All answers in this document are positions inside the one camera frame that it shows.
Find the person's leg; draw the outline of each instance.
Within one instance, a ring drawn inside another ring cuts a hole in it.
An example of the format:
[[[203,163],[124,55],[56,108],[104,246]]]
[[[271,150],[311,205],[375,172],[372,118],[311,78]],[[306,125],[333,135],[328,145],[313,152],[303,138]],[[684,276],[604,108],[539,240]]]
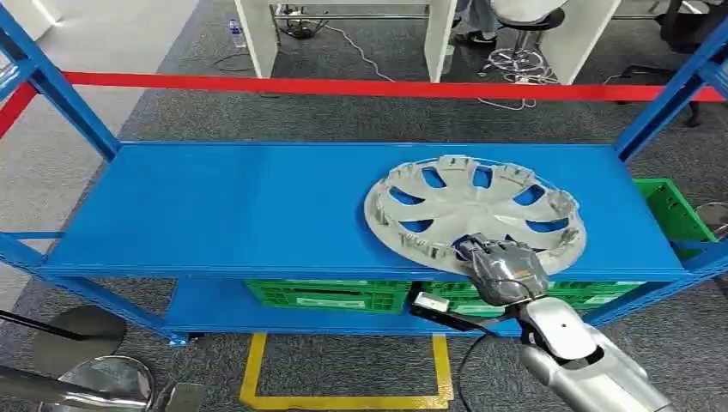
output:
[[[451,28],[457,27],[458,24],[463,21],[463,14],[467,13],[468,6],[470,6],[470,0],[458,0],[458,2],[455,3],[455,16],[452,19]]]
[[[498,21],[490,0],[458,0],[455,10],[460,11],[461,6],[464,21],[475,30],[458,34],[455,39],[467,45],[494,45]]]

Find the shelf top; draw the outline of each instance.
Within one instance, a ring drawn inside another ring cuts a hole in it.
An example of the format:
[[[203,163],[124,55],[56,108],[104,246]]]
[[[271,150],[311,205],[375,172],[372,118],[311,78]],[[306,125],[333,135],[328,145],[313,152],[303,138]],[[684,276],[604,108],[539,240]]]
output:
[[[42,270],[63,276],[462,279],[390,251],[362,201],[405,161],[512,162],[570,192],[587,233],[556,280],[684,275],[609,145],[126,143]]]

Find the chair base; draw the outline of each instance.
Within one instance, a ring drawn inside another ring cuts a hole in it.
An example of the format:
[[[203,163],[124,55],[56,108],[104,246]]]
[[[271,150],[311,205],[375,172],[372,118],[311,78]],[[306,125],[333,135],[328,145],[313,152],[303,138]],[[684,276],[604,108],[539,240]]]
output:
[[[488,55],[488,61],[482,67],[481,72],[492,68],[516,75],[528,74],[546,70],[546,60],[538,51],[498,49]]]

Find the silver pole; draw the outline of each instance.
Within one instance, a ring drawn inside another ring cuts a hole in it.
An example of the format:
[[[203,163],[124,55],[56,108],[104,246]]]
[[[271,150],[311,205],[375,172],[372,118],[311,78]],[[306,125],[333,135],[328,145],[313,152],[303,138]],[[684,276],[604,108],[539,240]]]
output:
[[[698,10],[698,8],[696,8],[694,5],[690,4],[690,2],[687,2],[685,0],[682,0],[682,6],[685,9],[688,9],[688,11],[690,13],[694,14],[694,15],[702,15],[703,14],[702,11]]]
[[[276,20],[427,20],[428,15],[273,15]]]
[[[613,15],[612,20],[655,20],[657,15]]]
[[[0,366],[0,392],[31,402],[92,410],[144,411],[147,408],[147,401],[113,397],[108,393],[3,366]]]

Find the shoe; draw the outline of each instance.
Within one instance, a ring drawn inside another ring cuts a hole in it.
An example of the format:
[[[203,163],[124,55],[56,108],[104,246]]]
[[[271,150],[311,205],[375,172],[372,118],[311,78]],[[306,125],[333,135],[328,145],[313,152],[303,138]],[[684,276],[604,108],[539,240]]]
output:
[[[495,47],[497,40],[498,36],[493,36],[490,39],[486,39],[485,37],[483,37],[482,31],[480,30],[455,35],[455,41],[457,41],[458,43],[479,47]]]

